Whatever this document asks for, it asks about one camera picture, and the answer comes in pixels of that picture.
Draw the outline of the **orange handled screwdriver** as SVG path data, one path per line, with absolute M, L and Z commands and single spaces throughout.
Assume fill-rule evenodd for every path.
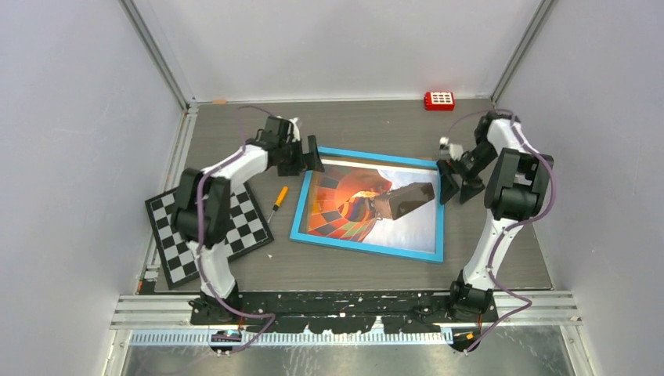
M 267 219 L 267 223 L 271 222 L 271 220 L 272 220 L 273 216 L 275 215 L 275 213 L 280 209 L 285 197 L 287 196 L 288 191 L 289 191 L 288 186 L 284 186 L 281 189 L 279 195 L 277 196 L 277 198 L 276 198 L 276 200 L 275 200 L 275 202 L 272 206 L 272 211 L 270 212 L 270 215 Z

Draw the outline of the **hot air balloon photo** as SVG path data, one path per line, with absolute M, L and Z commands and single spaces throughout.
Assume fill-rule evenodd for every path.
M 352 248 L 433 254 L 437 194 L 430 169 L 328 161 L 312 174 L 300 231 Z

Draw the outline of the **blue picture frame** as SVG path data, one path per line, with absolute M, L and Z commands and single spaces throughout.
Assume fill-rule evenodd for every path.
M 298 241 L 306 244 L 313 244 L 319 246 L 325 246 L 330 248 L 340 248 L 349 251 L 360 251 L 369 254 L 375 255 L 388 255 L 391 257 L 399 257 L 403 259 L 413 259 L 422 262 L 434 262 L 441 263 L 444 259 L 444 217 L 445 217 L 445 208 L 444 205 L 440 204 L 440 180 L 438 175 L 438 170 L 436 163 L 431 160 L 426 159 L 417 159 L 412 157 L 397 157 L 386 154 L 375 154 L 354 150 L 344 150 L 339 148 L 332 147 L 320 147 L 319 154 L 321 156 L 323 165 L 327 164 L 328 161 L 341 161 L 341 162 L 355 162 L 363 164 L 372 164 L 372 165 L 385 165 L 385 166 L 403 166 L 407 168 L 422 168 L 430 169 L 435 173 L 435 181 L 437 184 L 437 202 L 438 202 L 438 212 L 437 212 L 437 222 L 436 222 L 436 251 L 433 254 L 421 254 L 418 252 L 404 251 L 399 249 L 390 249 L 378 246 L 371 246 L 368 244 L 359 244 L 357 248 L 352 248 L 344 244 L 340 240 L 331 240 L 331 239 L 316 239 L 315 237 L 301 233 L 300 225 L 302 222 L 303 212 L 306 206 L 306 200 L 308 196 L 309 184 L 312 178 L 313 172 L 307 172 L 304 177 L 303 185 L 301 188 L 300 196 L 298 198 L 297 207 L 294 214 L 294 221 L 290 231 L 290 239 L 293 241 Z

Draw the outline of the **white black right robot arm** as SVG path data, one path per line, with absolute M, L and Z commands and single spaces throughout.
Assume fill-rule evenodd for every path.
M 508 110 L 489 110 L 474 130 L 475 147 L 464 150 L 439 140 L 437 169 L 441 204 L 464 204 L 483 194 L 487 217 L 471 260 L 450 285 L 448 314 L 457 321 L 485 314 L 498 288 L 500 265 L 515 236 L 550 210 L 554 158 L 526 139 L 520 119 Z

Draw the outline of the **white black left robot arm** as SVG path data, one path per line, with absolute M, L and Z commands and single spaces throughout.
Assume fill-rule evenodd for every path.
M 193 253 L 200 276 L 200 296 L 191 304 L 219 323 L 242 316 L 236 278 L 229 268 L 231 194 L 252 177 L 275 168 L 280 176 L 323 172 L 317 139 L 303 138 L 298 121 L 269 115 L 255 136 L 223 161 L 203 169 L 187 168 L 175 192 L 171 224 Z

